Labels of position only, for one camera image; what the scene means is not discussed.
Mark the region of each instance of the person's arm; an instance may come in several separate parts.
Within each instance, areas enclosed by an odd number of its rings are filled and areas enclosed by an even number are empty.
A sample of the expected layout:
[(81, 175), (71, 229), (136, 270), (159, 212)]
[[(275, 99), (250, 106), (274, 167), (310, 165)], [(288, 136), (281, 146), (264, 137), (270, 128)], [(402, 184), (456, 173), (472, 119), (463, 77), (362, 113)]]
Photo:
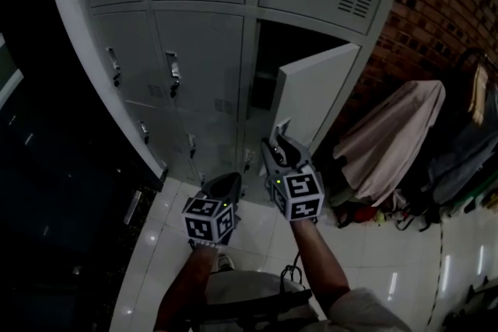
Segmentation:
[(199, 245), (194, 249), (161, 301), (154, 330), (182, 328), (181, 320), (176, 317), (185, 306), (204, 300), (205, 287), (217, 253), (217, 249), (208, 246)]
[(309, 218), (290, 223), (311, 291), (326, 313), (349, 292), (348, 280), (316, 225)]

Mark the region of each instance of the shoe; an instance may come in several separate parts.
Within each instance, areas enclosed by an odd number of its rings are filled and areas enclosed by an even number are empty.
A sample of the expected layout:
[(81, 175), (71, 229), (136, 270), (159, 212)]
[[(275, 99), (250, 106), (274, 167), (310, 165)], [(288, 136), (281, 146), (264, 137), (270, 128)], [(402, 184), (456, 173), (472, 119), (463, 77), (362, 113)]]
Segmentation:
[(230, 259), (230, 256), (221, 253), (216, 259), (215, 272), (228, 270), (235, 270), (235, 265), (233, 264), (232, 259)]

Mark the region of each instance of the locker vent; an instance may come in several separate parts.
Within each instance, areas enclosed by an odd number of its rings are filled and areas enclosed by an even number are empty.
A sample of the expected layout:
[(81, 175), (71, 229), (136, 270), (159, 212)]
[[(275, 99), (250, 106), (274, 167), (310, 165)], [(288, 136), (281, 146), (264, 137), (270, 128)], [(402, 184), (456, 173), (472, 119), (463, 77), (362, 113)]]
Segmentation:
[(163, 90), (159, 86), (155, 85), (147, 85), (147, 89), (149, 90), (149, 96), (156, 97), (157, 99), (162, 99), (164, 97)]
[(371, 4), (372, 0), (339, 0), (338, 9), (365, 18)]
[(233, 104), (230, 101), (215, 99), (215, 110), (233, 115)]

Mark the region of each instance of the sleeve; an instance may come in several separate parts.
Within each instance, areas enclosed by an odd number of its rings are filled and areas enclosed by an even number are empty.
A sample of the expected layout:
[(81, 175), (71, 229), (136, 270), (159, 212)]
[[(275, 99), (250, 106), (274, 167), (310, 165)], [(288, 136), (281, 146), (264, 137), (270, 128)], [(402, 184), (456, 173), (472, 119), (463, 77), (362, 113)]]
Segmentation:
[(327, 311), (328, 330), (348, 330), (350, 332), (406, 331), (410, 328), (370, 290), (353, 289), (346, 293)]

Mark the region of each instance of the brick wall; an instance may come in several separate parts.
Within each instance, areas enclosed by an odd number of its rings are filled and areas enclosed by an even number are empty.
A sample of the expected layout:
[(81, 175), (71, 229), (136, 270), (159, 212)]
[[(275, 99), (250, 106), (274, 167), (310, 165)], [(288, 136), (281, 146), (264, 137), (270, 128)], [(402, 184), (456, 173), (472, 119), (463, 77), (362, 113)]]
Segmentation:
[(403, 82), (438, 79), (469, 47), (481, 47), (498, 61), (497, 8), (498, 0), (395, 0), (326, 142), (345, 133)]

